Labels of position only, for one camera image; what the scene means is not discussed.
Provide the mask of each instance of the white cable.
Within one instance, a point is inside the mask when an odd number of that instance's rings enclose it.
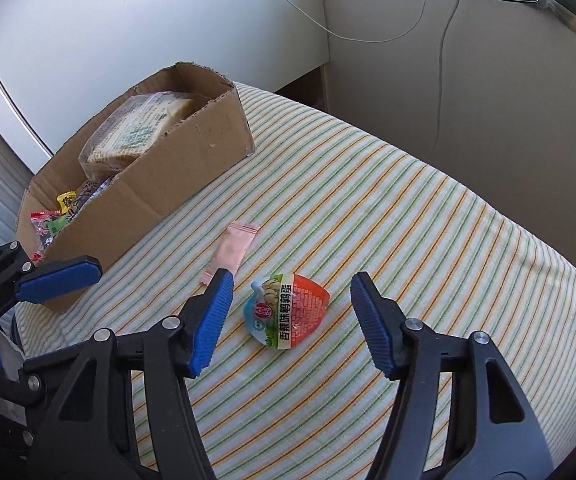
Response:
[[[457,12],[457,7],[459,7],[459,2],[461,0],[455,0],[454,7],[452,7],[452,12],[450,13],[450,18],[448,18],[448,22],[446,23],[446,28],[444,28],[444,33],[442,34],[442,40],[439,43],[439,99],[437,102],[437,132],[436,136],[434,137],[433,149],[431,153],[434,152],[434,149],[437,147],[437,142],[439,142],[439,133],[441,131],[441,124],[442,124],[442,98],[444,96],[444,41],[446,40],[446,33],[448,32],[448,27],[450,27],[450,22]]]
[[[398,40],[399,38],[402,38],[407,33],[412,31],[415,27],[417,27],[417,24],[421,21],[421,17],[423,16],[423,11],[425,10],[425,1],[426,0],[423,0],[423,5],[421,5],[421,12],[419,13],[419,17],[417,18],[417,21],[415,22],[415,24],[412,27],[410,27],[407,31],[405,31],[404,33],[399,34],[398,36],[395,36],[394,38],[388,38],[388,40],[358,40],[356,38],[347,38],[345,36],[340,36],[339,34],[335,34],[333,31],[329,30],[328,28],[325,28],[323,25],[321,25],[321,23],[319,23],[317,20],[315,20],[313,17],[311,17],[305,10],[303,10],[302,8],[297,6],[296,4],[292,3],[290,0],[286,0],[286,1],[292,7],[294,7],[300,13],[302,13],[306,18],[308,18],[312,23],[323,28],[328,34],[332,34],[335,38],[339,38],[340,40],[347,40],[347,41],[357,41],[358,43],[388,43],[388,41]]]

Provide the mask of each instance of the striped fabric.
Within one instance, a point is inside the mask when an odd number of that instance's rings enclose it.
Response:
[[[474,193],[322,112],[239,85],[257,152],[133,247],[64,315],[22,304],[28,354],[109,327],[145,330],[200,292],[228,222],[261,225],[235,277],[212,364],[187,381],[221,479],[364,478],[396,384],[375,370],[350,304],[367,270],[385,296],[439,332],[485,330],[542,424],[554,461],[576,444],[576,269]],[[246,331],[250,282],[298,272],[325,286],[319,329],[285,352]],[[143,463],[155,465],[143,377],[133,377]],[[450,386],[440,385],[428,466],[441,460]]]

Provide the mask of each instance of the plastic-wrapped bread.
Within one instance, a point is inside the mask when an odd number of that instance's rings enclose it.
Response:
[[[200,94],[157,92],[130,97],[85,143],[79,162],[88,179],[103,182],[125,170],[178,121],[200,109]]]

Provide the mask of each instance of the cardboard box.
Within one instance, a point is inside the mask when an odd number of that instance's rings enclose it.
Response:
[[[21,202],[16,232],[26,253],[33,254],[38,245],[30,213],[58,209],[56,197],[79,189],[85,182],[78,161],[85,141],[130,96],[164,90],[197,91],[210,100],[172,126],[87,203],[47,247],[40,264],[88,254],[108,270],[183,202],[254,152],[239,94],[231,81],[193,63],[164,68],[85,123],[31,180]],[[65,312],[83,293],[80,290],[50,300],[46,306]]]

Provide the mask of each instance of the pink wrapper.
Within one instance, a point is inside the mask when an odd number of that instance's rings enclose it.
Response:
[[[212,256],[210,265],[201,275],[200,282],[209,285],[217,269],[228,269],[234,276],[241,265],[241,260],[244,259],[245,251],[250,247],[258,231],[259,226],[254,224],[245,224],[238,220],[230,222],[221,235],[217,251]]]

